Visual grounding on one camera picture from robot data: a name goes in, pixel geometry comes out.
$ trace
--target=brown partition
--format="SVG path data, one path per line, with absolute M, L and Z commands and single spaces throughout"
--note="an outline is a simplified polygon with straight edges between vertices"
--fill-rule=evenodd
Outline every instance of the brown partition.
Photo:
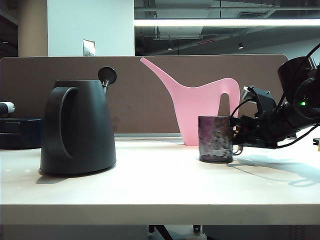
M 107 98 L 115 133 L 178 133 L 171 97 L 160 79 L 140 56 L 100 57 L 7 57 L 0 61 L 0 96 L 15 104 L 13 117 L 42 117 L 56 79 L 98 79 L 103 66 L 117 72 Z M 276 102 L 282 88 L 277 75 L 288 59 L 280 54 L 147 56 L 185 86 L 196 87 L 222 78 L 233 78 L 240 86 L 255 85 L 270 90 Z M 253 116 L 256 105 L 247 103 L 239 114 Z M 220 115 L 229 114 L 222 96 Z

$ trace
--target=white object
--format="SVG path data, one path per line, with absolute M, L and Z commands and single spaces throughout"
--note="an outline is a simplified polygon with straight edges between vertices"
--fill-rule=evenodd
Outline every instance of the white object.
M 320 19 L 135 19 L 145 27 L 320 26 Z
M 11 114 L 15 111 L 15 105 L 10 101 L 0 102 L 0 105 L 3 104 L 7 107 L 7 111 L 1 112 L 1 114 Z

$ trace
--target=white desk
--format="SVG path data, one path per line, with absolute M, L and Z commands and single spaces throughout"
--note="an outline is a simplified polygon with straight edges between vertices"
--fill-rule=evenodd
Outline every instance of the white desk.
M 114 168 L 74 178 L 41 176 L 40 149 L 0 151 L 1 221 L 317 225 L 320 152 L 312 145 L 316 137 L 320 127 L 287 148 L 244 148 L 229 164 L 199 161 L 194 146 L 117 141 Z

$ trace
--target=marbled cup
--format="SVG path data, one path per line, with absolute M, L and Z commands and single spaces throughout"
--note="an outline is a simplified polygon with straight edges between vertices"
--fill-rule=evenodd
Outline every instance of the marbled cup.
M 199 159 L 208 163 L 231 163 L 233 130 L 230 116 L 199 116 Z

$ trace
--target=black watering can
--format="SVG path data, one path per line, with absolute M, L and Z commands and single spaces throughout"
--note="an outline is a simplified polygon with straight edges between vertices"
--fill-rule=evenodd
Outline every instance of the black watering can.
M 81 175 L 116 163 L 106 90 L 117 75 L 103 67 L 98 77 L 55 82 L 45 106 L 41 173 Z

